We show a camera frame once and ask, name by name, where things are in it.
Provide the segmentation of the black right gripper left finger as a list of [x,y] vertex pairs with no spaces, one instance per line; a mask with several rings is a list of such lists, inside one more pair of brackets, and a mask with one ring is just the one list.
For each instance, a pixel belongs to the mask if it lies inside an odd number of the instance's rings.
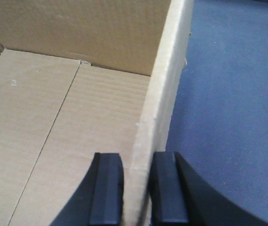
[[95,153],[76,191],[51,222],[53,226],[119,226],[124,171],[118,153]]

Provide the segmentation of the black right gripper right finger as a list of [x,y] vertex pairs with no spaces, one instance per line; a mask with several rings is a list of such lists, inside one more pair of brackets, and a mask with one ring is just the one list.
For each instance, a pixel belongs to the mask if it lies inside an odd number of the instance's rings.
[[267,226],[223,196],[179,152],[153,154],[149,193],[154,226]]

